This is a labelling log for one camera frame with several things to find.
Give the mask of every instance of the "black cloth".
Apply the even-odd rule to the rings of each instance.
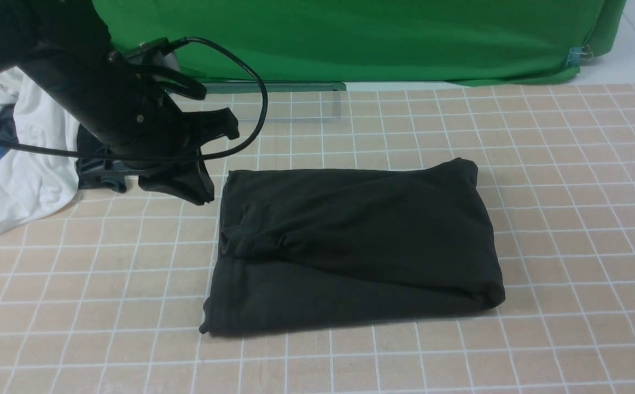
[[[200,332],[442,317],[504,301],[477,166],[233,171]]]

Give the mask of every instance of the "black wire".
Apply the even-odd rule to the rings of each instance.
[[[205,155],[197,155],[196,157],[136,157],[135,155],[116,155],[116,154],[82,154],[79,152],[74,152],[73,150],[62,150],[62,149],[52,149],[52,148],[44,148],[37,147],[35,145],[27,145],[20,144],[18,142],[9,142],[0,140],[0,147],[13,149],[13,150],[22,150],[23,152],[30,152],[32,154],[47,154],[47,155],[58,155],[58,157],[71,157],[75,159],[95,159],[95,160],[121,160],[121,161],[146,161],[146,162],[157,162],[157,163],[196,163],[198,161],[204,160],[213,160],[213,159],[222,159],[224,157],[228,157],[228,155],[236,154],[240,152],[244,148],[249,147],[254,140],[257,139],[259,133],[261,132],[261,128],[266,121],[266,115],[268,112],[268,101],[269,95],[266,90],[266,85],[264,81],[257,75],[254,70],[250,66],[248,66],[245,62],[242,62],[239,57],[229,52],[229,50],[221,47],[220,45],[211,42],[210,40],[206,40],[205,38],[200,37],[186,37],[180,40],[176,40],[175,42],[170,44],[171,50],[174,50],[185,47],[189,43],[201,43],[206,47],[213,48],[217,50],[217,52],[222,53],[226,57],[230,58],[234,63],[238,66],[242,67],[247,74],[252,76],[254,80],[257,82],[259,86],[259,91],[261,92],[261,112],[259,113],[259,119],[257,121],[257,126],[252,131],[252,134],[247,137],[245,141],[236,147],[230,148],[228,150],[224,150],[223,152],[216,152],[214,154],[205,154]]]

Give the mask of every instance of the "floor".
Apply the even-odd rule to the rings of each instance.
[[[217,190],[235,168],[472,159],[507,301],[465,320],[200,336],[219,204],[88,190],[0,235],[0,393],[635,393],[635,84],[270,99],[258,141],[208,162]],[[257,95],[203,109],[227,105],[248,134]]]

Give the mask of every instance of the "green cloth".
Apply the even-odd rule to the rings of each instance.
[[[625,0],[94,0],[118,48],[160,37],[223,45],[265,80],[468,85],[572,78],[570,49],[611,47]],[[209,48],[180,50],[184,72],[247,79]]]

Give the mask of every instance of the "white grid line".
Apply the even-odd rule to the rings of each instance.
[[[390,163],[390,155],[388,154],[389,152],[392,152],[392,150],[388,150],[388,139],[386,138],[386,133],[385,133],[385,121],[383,120],[383,107],[382,107],[382,105],[380,104],[380,101],[378,102],[378,114],[380,114],[380,127],[382,128],[382,130],[381,130],[381,132],[380,132],[380,133],[377,133],[377,134],[380,134],[380,135],[382,135],[382,136],[383,136],[383,146],[385,147],[385,150],[384,150],[384,152],[385,152],[385,157],[386,157],[386,159],[388,160],[388,170],[392,171],[392,170],[393,170],[393,166],[392,166],[392,164]]]
[[[458,335],[461,339],[461,347],[463,348],[463,357],[465,359],[465,371],[468,373],[468,388],[471,391],[475,390],[475,383],[473,383],[473,371],[470,370],[470,359],[468,358],[468,351],[465,349],[465,338],[463,336],[463,329],[461,329],[461,321],[456,320],[456,327],[458,328]]]
[[[465,98],[465,105],[467,105],[468,110],[470,110],[470,102],[468,101],[468,98]],[[477,124],[475,123],[475,119],[473,119],[473,124],[475,125],[475,129],[478,129]],[[480,145],[482,146],[482,137],[480,137],[480,132],[478,131],[478,132],[476,132],[476,134],[477,134],[477,139],[480,141]],[[492,179],[493,179],[493,182],[495,184],[497,184],[497,178],[495,177],[494,174],[492,175]],[[515,365],[514,357],[512,356],[512,349],[509,346],[509,338],[507,337],[507,331],[504,328],[504,324],[502,324],[502,315],[500,314],[499,309],[495,309],[495,314],[497,315],[497,317],[499,317],[500,329],[502,329],[502,336],[504,338],[505,345],[507,345],[507,349],[508,349],[508,352],[509,352],[509,364],[512,366],[512,372],[514,373],[514,381],[517,384],[517,386],[519,386],[520,382],[519,382],[519,374],[517,373],[517,366]],[[463,341],[464,340],[463,332],[461,332],[461,334],[462,334],[461,335],[461,340]],[[470,377],[470,385],[471,386],[473,385],[473,377]],[[519,394],[522,394],[522,389],[521,388],[519,388],[518,391],[519,391]]]
[[[110,202],[108,204],[108,208],[106,212],[110,212],[110,208],[113,207],[113,202],[115,200],[115,197],[113,197],[112,199],[110,199]],[[86,289],[89,285],[89,282],[91,280],[91,275],[93,274],[94,271],[94,266],[96,265],[96,260],[98,258],[98,254],[100,251],[100,244],[103,240],[103,228],[105,228],[105,224],[106,224],[106,218],[103,219],[102,221],[102,229],[101,229],[101,234],[99,235],[99,246],[96,247],[96,252],[93,255],[93,258],[91,260],[91,264],[89,266],[89,271],[86,273],[86,280],[84,281],[84,287],[82,290],[82,298],[79,299],[79,301],[77,301],[77,311],[74,313],[74,320],[72,321],[72,325],[69,327],[69,333],[67,333],[67,340],[65,341],[65,347],[63,347],[62,349],[62,356],[60,356],[60,366],[57,368],[57,374],[55,374],[55,379],[53,379],[53,384],[50,387],[50,392],[52,392],[55,389],[55,385],[57,384],[57,379],[59,379],[60,374],[62,374],[62,366],[65,364],[65,355],[67,354],[67,348],[69,347],[69,342],[72,341],[72,334],[74,334],[75,328],[77,327],[77,321],[79,320],[79,313],[81,311],[81,306],[83,304],[82,299],[83,299],[83,294],[84,292],[86,292]],[[55,259],[55,264],[53,264],[52,269],[55,269],[55,267],[57,267],[57,259]]]
[[[497,105],[497,107],[499,109],[499,104],[497,103],[497,100],[495,100],[495,105]],[[504,122],[505,125],[507,125],[507,120],[506,119],[503,119],[503,122]],[[479,132],[477,133],[477,139],[480,141],[480,144],[482,145],[482,138],[480,137],[480,133]],[[516,152],[517,156],[520,158],[520,161],[521,161],[521,157],[519,155],[519,152],[517,150],[515,150],[515,152]],[[485,161],[489,163],[490,160],[488,159],[487,152],[485,152],[485,150],[483,150],[483,154],[485,155]],[[493,180],[493,182],[495,184],[495,187],[497,187],[497,195],[500,198],[500,202],[502,203],[502,207],[504,208],[505,207],[505,202],[504,202],[504,199],[502,197],[502,191],[500,190],[499,183],[497,182],[497,175],[495,175],[494,172],[491,172],[491,174],[492,174],[492,180]],[[527,179],[529,179],[529,175],[527,173],[525,173],[525,176],[527,177]],[[504,209],[504,214],[505,214],[505,217],[507,219],[507,222],[511,224],[512,220],[510,219],[509,211],[507,209]],[[515,247],[517,248],[517,251],[519,252],[519,255],[522,256],[522,249],[521,249],[521,246],[519,244],[519,240],[517,239],[517,235],[512,233],[512,238],[514,239],[514,244],[515,244]],[[529,281],[529,283],[533,283],[532,277],[531,277],[531,275],[529,273],[529,269],[527,268],[526,259],[524,257],[522,257],[522,266],[524,267],[524,272],[525,272],[525,275],[527,277],[527,280]],[[535,293],[535,291],[533,289],[532,289],[532,295],[534,297],[535,306],[537,307],[538,311],[541,312],[540,301],[538,301],[538,295]],[[545,316],[543,316],[543,314],[540,315],[540,320],[541,320],[541,323],[543,324],[543,329],[545,330],[545,334],[546,334],[546,336],[548,338],[548,343],[551,344],[551,346],[553,346],[553,338],[550,335],[550,330],[548,329],[548,324],[545,321]],[[557,351],[555,350],[555,347],[553,347],[552,351],[553,351],[553,359],[555,361],[555,366],[557,367],[558,374],[560,375],[560,379],[562,380],[562,382],[563,382],[563,384],[565,386],[565,392],[567,392],[569,394],[568,387],[565,385],[565,376],[563,374],[562,368],[560,367],[560,361],[558,360],[558,354],[557,354]],[[512,366],[514,367],[515,364],[514,364],[513,357],[512,357],[511,362],[512,362]],[[515,378],[517,379],[517,384],[519,384],[519,376],[516,374],[516,369],[515,369]]]
[[[373,366],[375,367],[375,382],[377,383],[378,391],[381,391],[380,384],[380,362],[378,362],[378,341],[375,337],[375,325],[370,326],[370,337],[373,341]]]
[[[412,117],[412,105],[410,105],[409,95],[405,93],[405,97],[407,97],[407,110],[410,112],[410,123],[412,124],[412,132],[416,130],[415,128],[415,119]],[[417,154],[420,157],[420,166],[424,168],[424,159],[422,159],[422,147],[420,146],[420,139],[417,138],[417,134],[414,135],[415,144],[417,144]]]
[[[352,100],[347,100],[347,103],[349,105],[349,114],[352,114]],[[349,116],[349,122],[351,125],[351,135],[352,135],[352,140],[354,141],[354,167],[358,168],[359,167],[359,159],[357,157],[357,152],[359,151],[359,149],[357,148],[357,133],[354,132],[354,118]]]
[[[288,346],[289,346],[289,339],[288,339],[288,334],[285,334],[285,339],[284,339],[284,346],[286,347],[284,349],[284,361],[283,361],[283,392],[284,394],[288,394]]]
[[[584,96],[584,95],[580,94],[580,97],[582,97],[582,99],[583,99],[585,102],[587,102],[587,100],[585,99],[585,96]],[[622,114],[622,117],[626,120],[626,122],[627,122],[628,124],[630,124],[630,122],[628,122],[628,120],[626,119],[625,115],[623,114],[623,111],[620,111],[620,113]],[[590,171],[592,172],[592,174],[594,175],[594,177],[595,177],[595,178],[597,178],[597,174],[595,174],[594,169],[590,167]],[[599,186],[599,188],[602,190],[602,193],[604,193],[605,198],[608,198],[608,197],[607,197],[607,193],[606,193],[606,192],[605,192],[605,190],[604,190],[604,186],[600,185],[600,186]],[[616,214],[616,212],[615,212],[614,208],[613,208],[613,207],[610,207],[610,209],[611,209],[612,213],[614,214],[614,216],[616,217],[616,219],[618,219],[618,215]],[[634,252],[634,254],[635,254],[635,247],[634,247],[634,245],[633,245],[632,240],[630,239],[630,237],[629,237],[629,236],[628,236],[628,234],[626,233],[626,229],[622,227],[622,228],[621,228],[621,231],[622,231],[622,233],[623,233],[623,235],[624,235],[625,239],[628,241],[628,244],[629,244],[629,246],[630,246],[630,248],[631,248],[632,252]],[[593,247],[593,248],[595,248],[594,241],[592,241],[592,239],[591,239],[591,238],[590,238],[590,243],[592,244],[592,247]],[[604,266],[604,262],[602,261],[602,259],[599,259],[599,262],[600,262],[600,264],[602,265],[602,269],[604,269],[604,274],[605,274],[605,275],[607,275],[607,277],[608,277],[608,272],[607,272],[607,269],[606,269],[606,268],[605,268],[605,266]],[[623,306],[623,302],[621,301],[621,298],[619,297],[618,292],[616,291],[616,289],[615,289],[615,287],[614,287],[614,285],[613,285],[613,284],[611,284],[611,283],[610,283],[609,285],[610,285],[610,287],[611,287],[611,291],[612,291],[612,293],[614,294],[614,297],[616,297],[616,300],[617,300],[617,301],[618,301],[618,303],[619,303],[619,306],[622,308],[622,310],[623,310],[623,311],[624,311],[624,313],[625,313],[625,312],[626,312],[626,309],[625,309],[625,307]],[[632,321],[632,319],[630,319],[630,317],[628,316],[628,314],[626,314],[626,319],[628,320],[628,324],[629,324],[629,326],[630,326],[630,328],[631,328],[631,331],[632,331],[632,334],[633,334],[633,336],[634,336],[634,338],[635,338],[635,326],[634,326],[634,322]],[[589,320],[588,320],[587,324],[588,324],[588,327],[589,327],[589,329],[590,329],[590,333],[592,333],[592,327],[589,325]],[[610,376],[610,374],[609,374],[608,370],[607,370],[607,377],[608,377],[608,379],[611,379],[611,376]]]
[[[149,202],[150,200],[147,200],[147,202],[145,203],[145,207],[144,209],[146,210],[147,207],[149,206]],[[130,262],[130,266],[132,267],[132,265],[135,262],[135,258],[137,257],[137,250],[139,249],[138,245],[140,242],[140,239],[142,239],[142,229],[144,229],[144,221],[140,222],[140,229],[137,233],[137,245],[135,245],[135,251],[132,253],[132,261]],[[123,285],[123,297],[125,296],[125,294],[127,293],[127,285],[130,284],[130,277],[132,276],[132,270],[130,270],[130,272],[127,274],[127,277],[125,278],[125,285]],[[118,312],[117,314],[115,314],[115,324],[113,324],[114,329],[118,328],[118,324],[120,323],[120,315],[123,312],[123,300],[120,300],[120,304],[118,305]],[[108,349],[106,349],[106,358],[105,360],[108,362],[108,359],[110,358],[110,350],[113,348],[113,344],[115,342],[115,333],[110,335],[110,340],[108,342]],[[101,387],[103,386],[103,381],[105,379],[106,376],[106,369],[107,366],[104,366],[103,371],[101,371],[101,376],[99,379],[99,384],[98,384],[98,388],[97,388],[97,392],[101,392]]]
[[[177,255],[177,245],[178,245],[177,242],[179,242],[179,236],[182,233],[183,210],[184,210],[184,204],[181,204],[179,207],[179,218],[178,218],[179,226],[177,227],[177,235],[174,240],[174,247],[172,249],[172,259],[169,261],[169,267],[172,266],[172,263],[174,262],[174,258]],[[159,317],[157,319],[157,327],[154,330],[154,339],[152,341],[152,351],[149,354],[149,367],[147,368],[147,379],[145,380],[145,384],[144,384],[145,392],[147,392],[149,389],[149,377],[152,375],[152,362],[154,361],[154,352],[157,349],[157,341],[159,339],[160,327],[162,326],[162,317],[164,316],[164,306],[167,303],[167,295],[169,294],[169,285],[172,281],[172,274],[174,272],[171,269],[168,269],[167,271],[169,271],[169,273],[167,274],[167,280],[164,286],[164,297],[162,297],[162,302],[160,303],[160,306],[159,306]]]
[[[75,209],[73,209],[73,210],[69,213],[69,215],[68,215],[68,216],[72,216],[76,210],[77,210],[76,208],[75,208]],[[64,244],[64,243],[65,243],[65,234],[66,234],[66,233],[67,233],[67,227],[63,227],[63,228],[62,228],[62,234],[60,235],[60,246],[61,246],[62,244]],[[23,235],[23,242],[25,242],[25,240],[26,240],[26,239],[27,239],[27,237],[26,237],[25,235]],[[57,249],[57,254],[55,255],[55,262],[54,262],[54,264],[53,264],[53,266],[52,266],[52,269],[55,269],[55,266],[57,266],[57,262],[58,262],[58,260],[60,259],[60,252],[61,252],[61,251],[62,251],[62,248],[61,248],[61,247],[58,247],[58,249]],[[18,363],[20,362],[20,357],[21,357],[21,355],[22,355],[23,349],[25,348],[25,344],[27,344],[27,342],[28,342],[28,337],[32,334],[33,325],[35,324],[35,320],[36,320],[36,319],[37,319],[37,317],[38,317],[38,311],[40,310],[40,306],[42,306],[42,304],[43,304],[43,300],[44,300],[44,298],[45,298],[45,294],[47,293],[47,291],[48,291],[48,286],[50,285],[50,279],[52,279],[52,272],[50,272],[50,273],[47,275],[47,279],[45,280],[45,285],[44,285],[44,287],[43,287],[43,291],[42,291],[42,293],[40,294],[40,300],[38,301],[37,305],[35,306],[35,311],[33,312],[33,316],[32,316],[32,317],[31,317],[31,319],[30,319],[30,323],[28,324],[28,329],[27,329],[27,331],[25,332],[25,337],[23,338],[23,342],[21,342],[21,344],[20,344],[20,348],[18,349],[18,353],[16,354],[16,357],[15,357],[15,364],[16,364],[16,365],[18,365]],[[7,283],[7,285],[6,285],[6,286],[4,286],[4,293],[2,293],[2,296],[5,294],[5,292],[7,291],[7,289],[8,289],[8,288],[9,288],[9,286],[8,286],[8,283]],[[8,392],[8,391],[9,391],[10,384],[11,384],[11,382],[13,381],[13,377],[14,377],[14,375],[15,375],[15,370],[14,370],[14,371],[12,371],[12,373],[11,373],[11,374],[10,374],[10,376],[9,376],[9,380],[7,381],[7,384],[5,385],[5,391],[6,391],[6,392]]]
[[[537,118],[535,117],[535,115],[534,115],[533,113],[532,113],[532,118],[534,119],[534,122],[537,124],[537,127],[538,127],[538,121],[537,121]],[[541,137],[543,138],[543,141],[547,144],[547,139],[545,138],[545,136],[543,135],[543,133],[541,133]],[[552,159],[553,159],[553,163],[555,164],[555,162],[556,162],[555,157],[553,157],[553,156],[551,156],[551,157],[552,157]],[[527,176],[527,178],[528,178],[528,177],[529,177],[529,174],[528,174],[528,172],[527,172],[526,168],[524,168],[524,173],[525,173],[525,175],[526,175],[526,176]],[[535,190],[533,190],[533,189],[532,189],[532,193],[534,194],[534,199],[535,199],[535,201],[537,202],[537,205],[538,205],[538,206],[541,206],[541,204],[540,204],[540,200],[538,199],[538,196],[537,196],[537,194],[535,193]],[[573,205],[574,205],[574,204],[575,204],[575,200],[573,199],[572,194],[570,194],[570,200],[573,202]],[[575,213],[578,215],[578,217],[580,217],[580,221],[582,222],[582,216],[580,216],[580,212],[578,211],[577,207],[575,207]],[[550,229],[550,226],[548,225],[548,221],[547,221],[546,216],[545,216],[545,212],[543,212],[543,210],[540,210],[540,214],[541,214],[541,217],[543,218],[543,222],[544,222],[544,224],[545,224],[545,227],[547,227],[547,229]],[[560,248],[558,247],[557,240],[555,239],[555,237],[553,237],[553,236],[551,235],[551,237],[550,237],[550,238],[551,238],[551,240],[552,240],[552,242],[553,242],[553,247],[554,247],[554,249],[556,250],[556,252],[557,252],[558,254],[561,254],[561,253],[560,253]],[[595,252],[595,253],[597,253],[597,249],[595,248],[595,245],[594,245],[594,244],[592,244],[592,249],[594,250],[594,252]],[[562,266],[563,266],[563,270],[564,270],[564,272],[565,272],[565,275],[566,275],[568,278],[570,278],[570,272],[568,272],[568,269],[567,269],[567,267],[566,267],[566,264],[565,264],[565,259],[563,259],[563,258],[561,257],[560,261],[561,261],[561,263],[562,263]],[[575,296],[575,301],[578,303],[578,306],[580,307],[580,312],[582,312],[582,318],[583,318],[583,320],[585,320],[585,324],[587,325],[587,329],[588,329],[588,330],[589,330],[589,332],[590,332],[590,337],[592,337],[592,342],[593,342],[593,344],[594,344],[595,346],[597,346],[597,338],[595,337],[595,334],[594,334],[594,332],[592,331],[592,326],[590,325],[590,320],[589,320],[589,319],[587,319],[587,315],[585,314],[585,307],[582,305],[582,302],[580,302],[580,297],[579,297],[579,296],[578,296],[578,294],[577,294],[577,289],[575,289],[575,284],[571,283],[571,284],[570,284],[570,288],[572,289],[572,291],[573,291],[573,295]],[[595,349],[595,352],[597,352],[597,356],[599,356],[599,362],[602,364],[602,368],[604,368],[604,373],[607,375],[607,379],[611,379],[611,378],[610,378],[610,374],[609,374],[609,369],[608,369],[608,367],[607,367],[607,363],[604,361],[604,356],[602,356],[602,352],[600,352],[598,348],[596,348],[596,349]],[[612,391],[614,394],[616,394],[616,388],[614,387],[614,385],[613,385],[613,384],[611,385],[611,391]]]
[[[22,245],[24,245],[24,244],[25,244],[25,240],[26,240],[26,237],[27,237],[27,235],[28,235],[28,228],[29,228],[29,227],[30,227],[30,225],[26,225],[25,230],[23,231],[23,240],[22,240]],[[19,260],[20,260],[21,255],[22,255],[22,252],[23,252],[23,249],[21,249],[21,250],[18,252],[18,257],[17,257],[17,259],[16,259],[16,261],[15,261],[15,263],[13,264],[13,267],[12,267],[12,269],[11,269],[11,271],[12,271],[12,272],[15,270],[15,267],[17,267],[17,266],[18,266],[18,262],[19,262]],[[9,284],[10,284],[10,278],[9,278],[9,279],[7,279],[7,281],[5,282],[5,284],[4,284],[4,289],[2,289],[2,293],[0,294],[0,306],[2,306],[2,301],[3,301],[3,299],[4,299],[4,295],[7,293],[7,290],[9,289]],[[45,290],[47,290],[47,284],[45,284],[45,287],[44,287],[44,289],[43,289],[43,294],[44,294]],[[36,316],[37,316],[37,313],[36,313],[36,312],[34,312],[32,319],[34,320]],[[23,349],[23,346],[25,346],[25,341],[26,341],[26,339],[27,339],[27,335],[25,335],[25,336],[21,339],[21,344],[20,344],[20,347],[19,347],[19,350],[18,350],[18,354],[20,354],[20,351]],[[18,355],[16,356],[16,362],[15,362],[15,364],[18,364],[18,362],[17,362],[17,361],[18,361]],[[15,373],[15,372],[12,372],[12,373],[9,375],[9,379],[7,380],[7,383],[5,383],[5,386],[4,386],[4,387],[6,387],[6,388],[8,388],[8,387],[9,387],[10,380],[13,378],[13,374],[14,374],[14,373]]]
[[[558,350],[593,350],[599,347],[600,349],[634,349],[635,344],[611,344],[611,345],[577,345],[577,346],[545,346],[545,347],[514,347],[513,352],[526,352],[526,351],[548,351],[551,349]],[[449,350],[449,351],[422,351],[424,355],[454,355],[454,354],[499,354],[507,349],[504,347],[495,347],[494,349],[475,349],[475,350]],[[388,351],[378,352],[378,356],[417,356],[420,354],[418,351]],[[335,354],[335,358],[350,358],[350,357],[371,357],[375,356],[375,352],[350,352],[349,354]],[[329,359],[328,354],[309,354],[300,356],[287,356],[289,360],[301,360],[301,359]],[[245,362],[254,361],[284,361],[286,356],[265,356],[265,357],[245,357],[242,360]],[[203,360],[204,363],[224,363],[224,362],[239,362],[239,358],[209,358]],[[67,364],[65,367],[104,367],[104,366],[147,366],[149,362],[99,362],[99,363],[76,363]],[[190,364],[189,361],[153,361],[154,365],[175,365],[175,364]],[[5,369],[41,369],[41,368],[58,368],[59,364],[34,364],[34,365],[0,365],[0,370]]]

